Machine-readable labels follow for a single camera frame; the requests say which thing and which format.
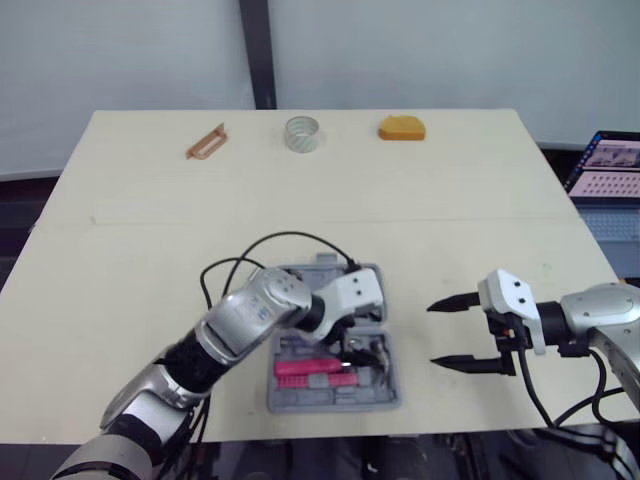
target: white wall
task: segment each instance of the white wall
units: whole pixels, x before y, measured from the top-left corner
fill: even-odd
[[[0,179],[65,165],[96,109],[253,108],[237,0],[0,0]]]
[[[279,108],[514,107],[574,145],[640,130],[639,0],[270,5]]]

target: gray plastic case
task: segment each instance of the gray plastic case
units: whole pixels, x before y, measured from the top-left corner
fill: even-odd
[[[378,277],[384,296],[384,284],[380,269],[374,264],[361,264],[370,268]],[[307,265],[284,265],[280,268],[295,271],[311,290],[318,290],[344,274],[346,265],[337,263],[334,254],[318,254],[316,263]],[[374,367],[346,367],[358,375],[358,386],[318,388],[278,388],[274,374],[277,361],[308,360],[311,358],[333,357],[340,351],[339,343],[332,346],[308,343],[294,330],[278,330],[273,334],[267,404],[273,413],[316,413],[316,412],[369,412],[389,410],[400,405],[400,392],[395,370],[395,356],[389,334],[382,329],[387,320],[386,298],[379,309],[367,317],[356,317],[356,325],[347,331],[345,344],[349,340],[360,342],[369,348],[370,342],[381,339],[389,356],[389,379],[381,383],[382,372]]]

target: white table surface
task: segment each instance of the white table surface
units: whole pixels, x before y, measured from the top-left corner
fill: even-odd
[[[425,307],[474,290],[497,267],[526,279],[539,301],[615,279],[517,114],[417,110],[427,140],[404,143],[376,136],[396,111],[305,112],[324,139],[301,156],[282,143],[284,122],[298,113],[93,116],[0,295],[0,442],[95,435],[118,389],[204,312],[202,267],[280,229],[316,233],[380,265],[403,403],[376,413],[271,414],[265,344],[216,384],[206,439],[542,425],[521,376],[429,362],[496,355],[479,310]],[[228,143],[207,160],[185,160],[222,121]],[[300,263],[318,251],[283,238],[255,258]],[[224,275],[211,273],[212,291]],[[553,348],[529,358],[552,416],[593,393],[590,359],[560,359]],[[614,418],[637,416],[623,395],[603,406]],[[574,421],[592,417],[585,410]]]

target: laptop screen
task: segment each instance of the laptop screen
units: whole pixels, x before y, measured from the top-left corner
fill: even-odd
[[[564,187],[577,205],[640,205],[640,133],[596,133]]]

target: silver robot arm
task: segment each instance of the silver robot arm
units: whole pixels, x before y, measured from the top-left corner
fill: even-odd
[[[536,303],[526,282],[496,270],[478,284],[477,293],[454,295],[428,310],[455,312],[476,305],[487,315],[501,357],[451,355],[434,363],[465,373],[515,375],[513,351],[533,348],[543,355],[546,345],[556,345],[561,356],[579,357],[589,355],[594,346],[606,355],[640,410],[640,289],[607,283],[566,295],[560,302]]]
[[[258,271],[114,397],[101,434],[71,454],[52,479],[151,480],[153,467],[167,458],[176,439],[184,440],[193,409],[276,327],[321,341],[344,316],[382,302],[369,269],[343,275],[317,292],[284,270]]]

